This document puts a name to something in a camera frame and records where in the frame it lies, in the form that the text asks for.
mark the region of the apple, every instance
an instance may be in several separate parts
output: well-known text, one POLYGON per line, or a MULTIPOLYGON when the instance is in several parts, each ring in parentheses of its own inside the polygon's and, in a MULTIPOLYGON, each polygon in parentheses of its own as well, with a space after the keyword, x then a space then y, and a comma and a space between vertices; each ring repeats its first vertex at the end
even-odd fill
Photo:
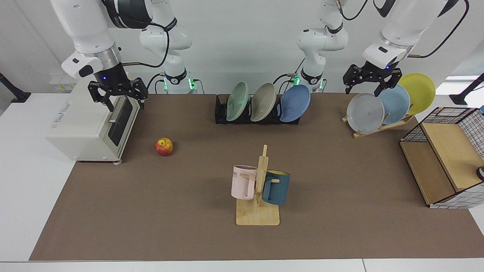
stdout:
POLYGON ((173 151, 173 143, 168 138, 161 138, 154 144, 154 150, 162 156, 170 156, 173 151))

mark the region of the brown tablecloth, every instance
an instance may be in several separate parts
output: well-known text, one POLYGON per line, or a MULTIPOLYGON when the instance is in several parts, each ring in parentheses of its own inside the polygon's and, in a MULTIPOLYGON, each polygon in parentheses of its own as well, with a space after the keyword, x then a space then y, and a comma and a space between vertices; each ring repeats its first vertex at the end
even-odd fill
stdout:
POLYGON ((398 145, 353 139, 352 96, 313 94, 299 125, 216 125, 211 95, 151 95, 119 166, 76 163, 31 260, 484 257, 467 210, 425 205, 398 145), (169 137, 171 157, 153 144, 169 137), (291 173, 281 225, 235 224, 232 166, 291 173))

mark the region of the dark blue mug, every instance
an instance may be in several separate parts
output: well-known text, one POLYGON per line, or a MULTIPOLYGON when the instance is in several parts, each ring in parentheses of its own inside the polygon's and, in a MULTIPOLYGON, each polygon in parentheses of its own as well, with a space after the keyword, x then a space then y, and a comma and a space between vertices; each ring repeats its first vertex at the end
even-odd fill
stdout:
POLYGON ((284 205, 289 189, 289 173, 278 170, 267 170, 262 200, 274 205, 284 205))

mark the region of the wooden mug tree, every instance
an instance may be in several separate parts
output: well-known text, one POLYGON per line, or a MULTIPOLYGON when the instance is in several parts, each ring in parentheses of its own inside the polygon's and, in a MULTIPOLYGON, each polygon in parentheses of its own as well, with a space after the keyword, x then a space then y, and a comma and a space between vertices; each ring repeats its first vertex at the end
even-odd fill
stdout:
POLYGON ((262 190, 266 180, 269 157, 267 145, 264 145, 262 156, 257 166, 256 186, 253 199, 237 199, 236 223, 240 226, 277 226, 280 223, 279 206, 262 200, 262 190))

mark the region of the blue plate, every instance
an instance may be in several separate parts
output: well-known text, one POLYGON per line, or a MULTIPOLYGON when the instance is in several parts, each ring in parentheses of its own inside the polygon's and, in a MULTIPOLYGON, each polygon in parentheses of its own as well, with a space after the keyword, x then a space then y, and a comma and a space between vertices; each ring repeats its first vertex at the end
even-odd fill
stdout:
POLYGON ((296 85, 287 90, 281 97, 278 112, 282 122, 292 122, 306 112, 311 102, 311 92, 304 85, 296 85))
POLYGON ((389 116, 383 121, 383 124, 390 125, 402 120, 410 109, 410 96, 407 90, 400 85, 393 89, 387 89, 378 96, 385 108, 385 116, 389 116))

